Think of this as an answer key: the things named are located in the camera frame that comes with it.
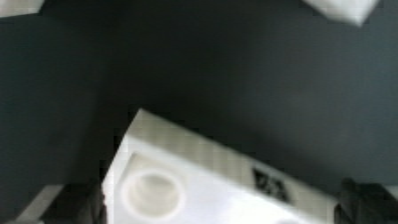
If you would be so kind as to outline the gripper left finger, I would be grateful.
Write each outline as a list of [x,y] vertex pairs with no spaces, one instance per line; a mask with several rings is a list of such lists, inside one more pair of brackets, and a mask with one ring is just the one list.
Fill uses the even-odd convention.
[[14,224],[105,224],[100,184],[46,185],[14,219]]

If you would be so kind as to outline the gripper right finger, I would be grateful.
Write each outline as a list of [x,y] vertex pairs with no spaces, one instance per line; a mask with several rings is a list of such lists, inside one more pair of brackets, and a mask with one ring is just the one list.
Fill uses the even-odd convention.
[[378,183],[343,179],[334,224],[398,224],[398,198]]

